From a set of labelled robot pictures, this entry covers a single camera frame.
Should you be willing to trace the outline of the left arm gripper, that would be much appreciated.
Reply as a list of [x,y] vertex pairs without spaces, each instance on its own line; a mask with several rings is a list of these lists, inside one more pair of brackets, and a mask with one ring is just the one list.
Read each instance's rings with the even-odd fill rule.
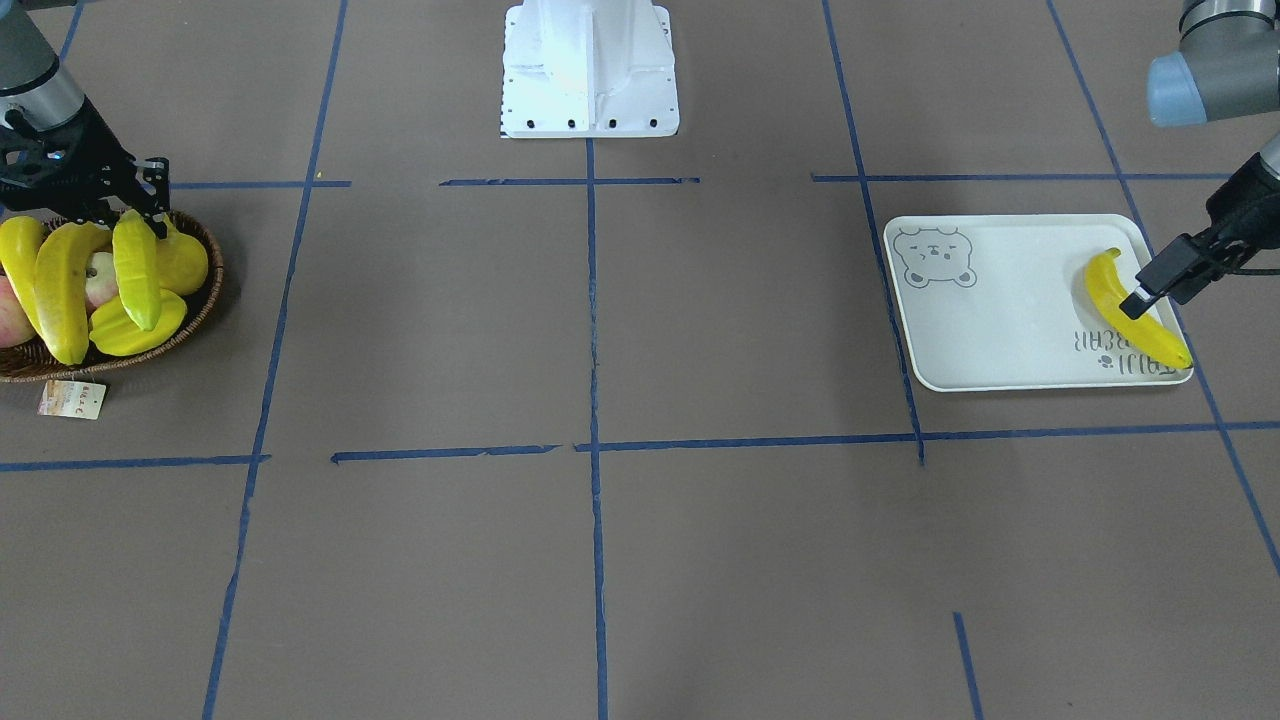
[[1135,275],[1138,287],[1119,309],[1137,320],[1161,299],[1189,304],[1225,275],[1220,263],[1247,263],[1279,247],[1277,170],[1261,152],[1252,155],[1206,201],[1210,241],[1179,234]]

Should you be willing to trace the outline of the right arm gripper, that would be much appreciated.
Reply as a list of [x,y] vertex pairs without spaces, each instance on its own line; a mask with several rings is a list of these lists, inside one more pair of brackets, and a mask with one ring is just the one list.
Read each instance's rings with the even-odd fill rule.
[[8,108],[4,120],[1,200],[10,211],[47,209],[64,217],[104,217],[109,199],[136,210],[159,240],[169,236],[170,161],[134,159],[86,100],[64,124],[36,129]]

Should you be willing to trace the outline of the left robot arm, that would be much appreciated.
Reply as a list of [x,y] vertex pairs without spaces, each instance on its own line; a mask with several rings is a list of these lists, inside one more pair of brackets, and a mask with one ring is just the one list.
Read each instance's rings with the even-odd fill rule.
[[881,187],[1064,183],[1132,132],[1194,135],[1277,106],[1277,31],[1229,1],[671,1],[678,133],[548,150],[498,135],[504,1],[352,1],[320,155],[325,182],[408,200],[429,184],[593,159],[758,196],[832,170],[870,219]]

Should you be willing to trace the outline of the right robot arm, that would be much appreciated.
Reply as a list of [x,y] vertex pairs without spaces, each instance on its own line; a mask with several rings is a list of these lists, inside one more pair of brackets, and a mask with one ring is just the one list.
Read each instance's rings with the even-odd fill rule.
[[109,129],[22,1],[3,3],[3,206],[108,224],[109,200],[147,195]]

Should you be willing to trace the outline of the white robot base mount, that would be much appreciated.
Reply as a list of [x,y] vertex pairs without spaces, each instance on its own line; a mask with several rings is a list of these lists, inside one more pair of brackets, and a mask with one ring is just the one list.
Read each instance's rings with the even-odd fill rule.
[[669,12],[653,1],[522,1],[504,15],[500,135],[660,138],[681,115]]

